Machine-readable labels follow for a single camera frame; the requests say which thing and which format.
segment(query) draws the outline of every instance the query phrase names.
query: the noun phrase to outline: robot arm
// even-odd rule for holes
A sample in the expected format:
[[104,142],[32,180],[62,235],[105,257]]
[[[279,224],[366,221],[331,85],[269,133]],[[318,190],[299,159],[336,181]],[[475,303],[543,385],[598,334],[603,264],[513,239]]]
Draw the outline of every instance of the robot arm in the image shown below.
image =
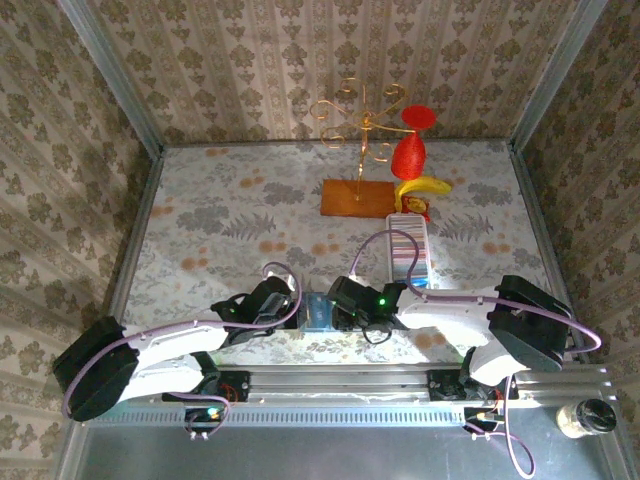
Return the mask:
[[501,302],[515,301],[560,315],[566,315],[568,308],[521,277],[507,275],[494,289],[432,290],[422,296],[402,283],[386,284],[379,292],[339,277],[329,300],[334,302],[332,323],[339,330],[362,329],[365,335],[378,330],[386,332],[387,338],[394,329],[464,330],[478,346],[472,352],[469,374],[484,385],[495,386],[521,370],[562,369],[567,325]]
[[292,305],[292,293],[289,282],[269,276],[251,294],[213,304],[222,321],[138,333],[113,317],[99,320],[54,362],[53,373],[66,392],[65,413],[85,421],[130,398],[204,387],[217,372],[206,352],[273,334],[299,305]]
[[[496,385],[526,368],[562,368],[567,326],[498,304],[503,298],[565,311],[529,282],[506,276],[495,289],[433,292],[435,300],[425,302],[425,296],[402,283],[386,284],[379,292],[339,277],[328,294],[334,303],[333,327],[361,329],[365,335],[380,330],[388,336],[393,330],[429,326],[465,330],[474,335],[471,343],[477,346],[465,362],[469,375],[484,385]],[[54,362],[53,373],[66,392],[66,413],[84,421],[130,398],[207,391],[207,382],[218,372],[206,352],[271,335],[289,318],[296,328],[293,314],[301,292],[294,306],[292,293],[293,285],[270,276],[251,294],[213,304],[211,310],[222,321],[182,322],[141,333],[125,329],[112,317],[98,321]]]

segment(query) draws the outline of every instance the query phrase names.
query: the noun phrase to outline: gold jewelry stand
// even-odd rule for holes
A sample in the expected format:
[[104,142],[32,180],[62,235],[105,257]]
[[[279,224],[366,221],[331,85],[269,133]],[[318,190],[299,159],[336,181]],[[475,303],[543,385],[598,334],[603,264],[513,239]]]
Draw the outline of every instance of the gold jewelry stand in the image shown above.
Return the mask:
[[395,212],[395,186],[392,182],[363,181],[364,161],[367,156],[369,156],[377,162],[387,162],[391,155],[393,155],[393,147],[388,142],[381,145],[377,155],[371,151],[369,146],[369,132],[371,130],[379,128],[390,132],[415,132],[415,130],[392,128],[376,123],[378,118],[389,113],[406,99],[407,89],[397,83],[390,84],[385,88],[384,95],[398,96],[398,100],[382,112],[375,113],[367,107],[367,86],[362,80],[355,77],[345,78],[340,83],[340,90],[345,93],[351,93],[350,83],[358,83],[362,88],[362,111],[345,110],[330,100],[318,100],[309,107],[309,114],[318,120],[328,118],[329,107],[335,108],[351,120],[346,125],[327,127],[322,130],[320,140],[328,148],[340,148],[345,144],[346,139],[344,135],[340,133],[341,129],[354,127],[362,131],[358,180],[325,180],[322,185],[322,205],[320,207],[320,213],[322,215],[341,217],[385,218],[390,213]]

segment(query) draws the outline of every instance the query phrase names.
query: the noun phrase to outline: yellow banana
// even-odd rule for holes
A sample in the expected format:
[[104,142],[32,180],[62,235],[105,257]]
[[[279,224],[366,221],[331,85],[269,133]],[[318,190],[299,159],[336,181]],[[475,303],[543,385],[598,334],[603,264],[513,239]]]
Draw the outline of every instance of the yellow banana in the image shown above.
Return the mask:
[[396,187],[396,212],[402,211],[402,195],[409,192],[430,192],[445,195],[451,191],[451,185],[435,177],[418,177],[414,180],[402,182]]

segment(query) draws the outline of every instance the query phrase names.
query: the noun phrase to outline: gold wire earring holder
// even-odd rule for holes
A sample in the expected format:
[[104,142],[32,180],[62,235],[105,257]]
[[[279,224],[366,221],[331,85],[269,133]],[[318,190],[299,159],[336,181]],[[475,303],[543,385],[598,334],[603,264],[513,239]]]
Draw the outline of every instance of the gold wire earring holder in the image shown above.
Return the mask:
[[348,77],[342,79],[342,82],[340,82],[340,91],[347,94],[351,93],[353,90],[352,87],[349,86],[350,84],[359,84],[361,87],[362,110],[349,111],[340,107],[331,100],[323,99],[318,100],[309,107],[309,114],[317,120],[326,120],[329,117],[329,108],[331,107],[341,113],[348,120],[346,124],[342,124],[337,127],[326,127],[320,132],[320,140],[322,141],[323,145],[328,148],[340,148],[345,144],[346,138],[340,133],[341,130],[352,127],[362,131],[360,161],[358,163],[358,182],[356,187],[356,201],[360,201],[360,184],[362,182],[362,173],[364,171],[365,159],[369,156],[376,162],[387,162],[393,155],[393,147],[388,142],[384,142],[380,146],[380,150],[378,152],[372,152],[369,146],[369,132],[378,128],[381,130],[386,130],[388,132],[400,133],[414,133],[415,130],[387,127],[385,125],[380,125],[379,123],[377,123],[380,117],[397,108],[400,103],[407,99],[408,92],[405,87],[397,83],[388,85],[384,89],[383,94],[387,97],[398,96],[399,98],[390,107],[387,107],[382,112],[375,113],[368,108],[367,86],[359,78]]

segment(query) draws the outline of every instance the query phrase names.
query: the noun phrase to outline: wallpaper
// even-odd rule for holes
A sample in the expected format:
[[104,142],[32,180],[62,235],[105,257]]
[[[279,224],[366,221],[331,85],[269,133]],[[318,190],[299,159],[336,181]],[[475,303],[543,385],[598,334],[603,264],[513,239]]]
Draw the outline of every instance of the wallpaper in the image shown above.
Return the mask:
[[53,359],[103,309],[149,160],[55,2],[0,2],[0,479],[48,477]]
[[[309,106],[381,111],[397,82],[434,137],[508,137],[575,0],[88,0],[164,142],[319,138]],[[398,125],[394,112],[385,121]]]
[[640,451],[640,3],[612,0],[525,158],[579,318]]

